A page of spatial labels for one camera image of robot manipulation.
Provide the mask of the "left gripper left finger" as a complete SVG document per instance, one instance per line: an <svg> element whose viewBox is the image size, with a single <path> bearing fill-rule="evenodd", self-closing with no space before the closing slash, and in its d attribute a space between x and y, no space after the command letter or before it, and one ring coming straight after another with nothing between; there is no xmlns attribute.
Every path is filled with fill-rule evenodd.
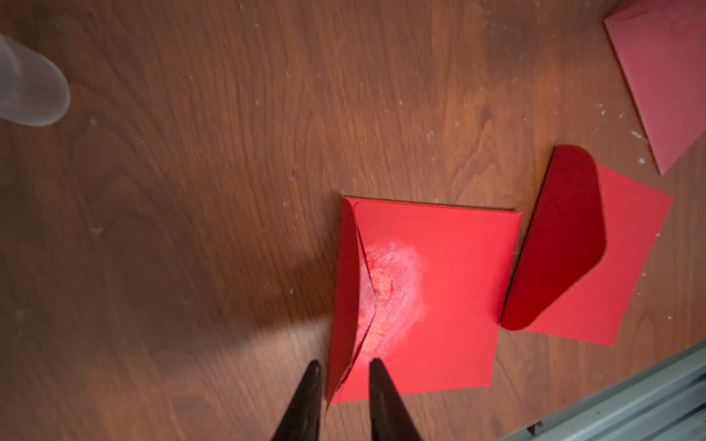
<svg viewBox="0 0 706 441"><path fill-rule="evenodd" d="M322 407L322 367L312 360L303 374L272 441L318 441Z"/></svg>

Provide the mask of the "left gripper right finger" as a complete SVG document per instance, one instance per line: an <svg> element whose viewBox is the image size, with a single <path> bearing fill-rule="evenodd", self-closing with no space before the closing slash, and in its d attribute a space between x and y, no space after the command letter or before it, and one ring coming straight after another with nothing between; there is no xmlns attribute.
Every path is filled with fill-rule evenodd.
<svg viewBox="0 0 706 441"><path fill-rule="evenodd" d="M375 358L369 368L371 440L421 441L384 362Z"/></svg>

